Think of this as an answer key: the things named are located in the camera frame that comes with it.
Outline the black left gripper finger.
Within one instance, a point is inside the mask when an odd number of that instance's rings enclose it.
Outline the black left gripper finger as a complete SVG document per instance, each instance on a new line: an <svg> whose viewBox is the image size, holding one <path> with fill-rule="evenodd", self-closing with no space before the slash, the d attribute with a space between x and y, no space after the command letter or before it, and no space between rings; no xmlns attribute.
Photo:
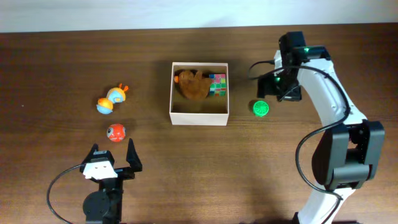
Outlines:
<svg viewBox="0 0 398 224"><path fill-rule="evenodd" d="M94 153L97 151L98 151L98 145L97 145L97 143L94 143L93 146L91 147L89 153L87 154L87 156L84 158L83 161L89 162L93 158Z"/></svg>
<svg viewBox="0 0 398 224"><path fill-rule="evenodd" d="M129 138L128 142L126 161L129 163L130 168L132 168L134 172L142 172L142 163L137 155L134 142L131 138Z"/></svg>

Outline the green round plastic toy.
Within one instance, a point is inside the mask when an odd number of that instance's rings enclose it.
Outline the green round plastic toy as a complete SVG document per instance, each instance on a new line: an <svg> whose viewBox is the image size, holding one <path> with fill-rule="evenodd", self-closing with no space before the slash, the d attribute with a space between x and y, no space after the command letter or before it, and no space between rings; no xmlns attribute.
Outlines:
<svg viewBox="0 0 398 224"><path fill-rule="evenodd" d="M256 101L252 106L252 112L255 116L264 117L269 112L269 105L265 101Z"/></svg>

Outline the orange blue duck toy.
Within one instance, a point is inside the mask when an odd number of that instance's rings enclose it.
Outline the orange blue duck toy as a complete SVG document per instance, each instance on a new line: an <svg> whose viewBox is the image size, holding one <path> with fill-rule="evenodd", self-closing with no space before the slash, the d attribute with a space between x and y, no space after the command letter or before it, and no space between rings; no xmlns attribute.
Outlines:
<svg viewBox="0 0 398 224"><path fill-rule="evenodd" d="M96 109L101 114L111 114L115 104L126 100L126 92L129 90L127 85L120 83L118 87L111 88L105 98L97 101Z"/></svg>

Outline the colourful puzzle cube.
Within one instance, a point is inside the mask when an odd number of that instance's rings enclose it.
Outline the colourful puzzle cube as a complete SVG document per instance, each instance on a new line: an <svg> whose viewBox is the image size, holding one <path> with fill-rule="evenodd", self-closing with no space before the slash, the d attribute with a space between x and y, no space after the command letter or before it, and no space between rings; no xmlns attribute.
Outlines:
<svg viewBox="0 0 398 224"><path fill-rule="evenodd" d="M226 75L224 73L209 74L211 85L209 96L225 96L227 91Z"/></svg>

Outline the brown plush toy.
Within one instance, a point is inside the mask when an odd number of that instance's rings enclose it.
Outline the brown plush toy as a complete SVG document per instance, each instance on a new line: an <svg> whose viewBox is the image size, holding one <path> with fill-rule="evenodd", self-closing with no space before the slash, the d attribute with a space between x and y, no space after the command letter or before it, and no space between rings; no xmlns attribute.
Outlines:
<svg viewBox="0 0 398 224"><path fill-rule="evenodd" d="M180 93L188 100L204 100L210 91L212 79L203 76L200 70L181 70L173 77Z"/></svg>

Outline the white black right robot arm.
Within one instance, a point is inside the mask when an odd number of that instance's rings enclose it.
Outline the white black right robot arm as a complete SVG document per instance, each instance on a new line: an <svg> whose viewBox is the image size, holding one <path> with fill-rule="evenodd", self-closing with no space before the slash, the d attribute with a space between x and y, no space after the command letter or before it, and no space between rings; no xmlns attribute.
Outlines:
<svg viewBox="0 0 398 224"><path fill-rule="evenodd" d="M292 223L332 223L343 202L376 175L384 127L355 107L327 49L308 46L303 32L284 34L270 64L273 70L256 77L257 97L300 101L305 90L322 123L295 150L298 173L312 192Z"/></svg>

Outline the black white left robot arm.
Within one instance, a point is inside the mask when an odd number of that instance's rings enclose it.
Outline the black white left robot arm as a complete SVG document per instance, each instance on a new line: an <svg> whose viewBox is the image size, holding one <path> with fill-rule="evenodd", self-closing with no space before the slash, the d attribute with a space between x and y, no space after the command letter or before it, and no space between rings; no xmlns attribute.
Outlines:
<svg viewBox="0 0 398 224"><path fill-rule="evenodd" d="M97 144L84 158L80 172L86 179L98 184L98 190L90 193L83 202L86 223L121 223L123 183L134 179L135 174L142 171L142 163L132 139L128 140L126 161L128 167L115 168L112 153L100 151Z"/></svg>

